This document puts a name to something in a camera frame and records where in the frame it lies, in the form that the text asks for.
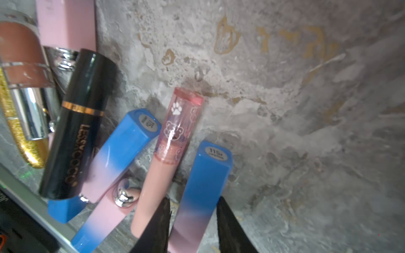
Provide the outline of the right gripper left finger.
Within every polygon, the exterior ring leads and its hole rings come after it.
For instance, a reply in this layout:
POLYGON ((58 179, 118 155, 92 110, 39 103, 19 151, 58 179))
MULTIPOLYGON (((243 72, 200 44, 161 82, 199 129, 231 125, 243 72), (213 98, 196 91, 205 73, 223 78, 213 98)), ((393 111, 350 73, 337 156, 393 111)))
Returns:
POLYGON ((167 253, 170 219, 170 200, 163 198, 130 253, 167 253))

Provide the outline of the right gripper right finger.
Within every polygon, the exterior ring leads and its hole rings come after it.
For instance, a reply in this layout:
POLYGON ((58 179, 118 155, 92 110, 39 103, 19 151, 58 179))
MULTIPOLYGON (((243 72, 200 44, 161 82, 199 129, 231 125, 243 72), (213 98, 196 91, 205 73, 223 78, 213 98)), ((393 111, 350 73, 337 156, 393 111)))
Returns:
POLYGON ((216 215, 221 253, 258 253, 222 196, 217 203, 216 215))

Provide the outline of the pink lip gloss tube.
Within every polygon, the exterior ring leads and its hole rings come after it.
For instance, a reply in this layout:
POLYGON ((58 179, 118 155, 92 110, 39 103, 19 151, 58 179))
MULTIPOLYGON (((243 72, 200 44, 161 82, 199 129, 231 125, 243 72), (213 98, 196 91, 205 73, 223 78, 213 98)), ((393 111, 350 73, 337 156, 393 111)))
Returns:
POLYGON ((203 102, 204 98, 193 91, 182 87, 174 90, 132 220, 131 232, 136 238, 141 237, 166 196, 203 102))

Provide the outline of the gold glitter lipstick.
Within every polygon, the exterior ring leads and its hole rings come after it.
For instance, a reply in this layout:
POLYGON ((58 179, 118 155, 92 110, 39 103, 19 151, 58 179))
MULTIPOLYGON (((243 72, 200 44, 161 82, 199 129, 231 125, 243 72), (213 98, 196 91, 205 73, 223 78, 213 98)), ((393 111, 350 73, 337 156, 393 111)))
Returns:
POLYGON ((2 70, 1 108, 22 158, 33 168, 44 168, 49 152, 48 138, 34 141, 26 140, 2 70))

